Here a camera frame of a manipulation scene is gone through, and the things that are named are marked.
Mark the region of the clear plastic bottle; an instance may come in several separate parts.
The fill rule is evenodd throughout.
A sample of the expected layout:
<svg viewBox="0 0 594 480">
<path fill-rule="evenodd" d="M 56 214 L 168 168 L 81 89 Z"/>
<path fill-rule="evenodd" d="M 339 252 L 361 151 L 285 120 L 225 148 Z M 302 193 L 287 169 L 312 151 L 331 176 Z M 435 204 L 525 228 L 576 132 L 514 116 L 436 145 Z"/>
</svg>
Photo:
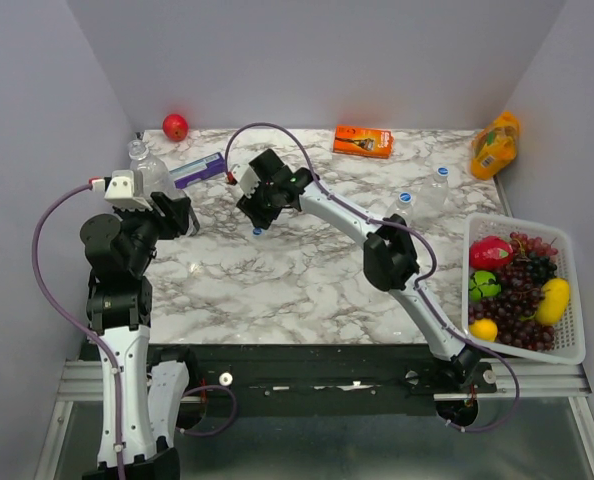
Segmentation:
<svg viewBox="0 0 594 480">
<path fill-rule="evenodd" d="M 142 193 L 148 199 L 153 193 L 165 194 L 169 199 L 179 198 L 178 189 L 165 163 L 156 157 L 141 140 L 133 140 L 128 146 L 130 168 L 140 172 L 142 177 Z"/>
<path fill-rule="evenodd" d="M 424 181 L 415 197 L 415 215 L 419 218 L 436 218 L 444 212 L 449 192 L 449 174 L 446 177 L 438 175 L 438 168 Z"/>
<path fill-rule="evenodd" d="M 388 207 L 384 218 L 392 219 L 393 216 L 397 216 L 397 217 L 403 219 L 407 226 L 410 226 L 411 220 L 414 216 L 413 195 L 410 193 L 412 195 L 412 201 L 410 203 L 403 203 L 399 200 L 399 195 L 402 192 L 400 192 L 396 195 L 395 199 L 392 201 L 392 203 Z"/>
</svg>

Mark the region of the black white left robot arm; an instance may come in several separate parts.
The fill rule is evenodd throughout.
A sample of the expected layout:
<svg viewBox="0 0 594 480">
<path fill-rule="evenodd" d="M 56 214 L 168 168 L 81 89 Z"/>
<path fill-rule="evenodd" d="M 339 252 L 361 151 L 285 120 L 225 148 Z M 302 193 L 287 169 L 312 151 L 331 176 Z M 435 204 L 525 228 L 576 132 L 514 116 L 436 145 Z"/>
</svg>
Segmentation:
<svg viewBox="0 0 594 480">
<path fill-rule="evenodd" d="M 91 266 L 86 314 L 102 367 L 103 430 L 89 479 L 177 479 L 173 445 L 181 395 L 199 380 L 183 357 L 147 365 L 152 285 L 145 272 L 160 240 L 198 228 L 191 201 L 152 194 L 146 210 L 100 214 L 80 230 Z"/>
</svg>

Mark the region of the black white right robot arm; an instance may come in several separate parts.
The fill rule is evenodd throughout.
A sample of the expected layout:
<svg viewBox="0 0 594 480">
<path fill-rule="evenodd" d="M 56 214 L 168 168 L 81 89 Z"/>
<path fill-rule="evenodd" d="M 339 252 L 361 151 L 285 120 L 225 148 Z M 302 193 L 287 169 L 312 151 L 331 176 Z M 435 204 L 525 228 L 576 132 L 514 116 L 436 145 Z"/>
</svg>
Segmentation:
<svg viewBox="0 0 594 480">
<path fill-rule="evenodd" d="M 283 210 L 292 209 L 323 220 L 353 240 L 362 250 L 367 281 L 390 294 L 423 334 L 439 363 L 439 384 L 457 392 L 471 383 L 481 353 L 455 330 L 428 289 L 413 244 L 417 234 L 402 217 L 375 216 L 334 194 L 310 168 L 291 170 L 271 149 L 246 167 L 234 166 L 227 179 L 242 191 L 237 208 L 258 229 L 269 229 Z"/>
</svg>

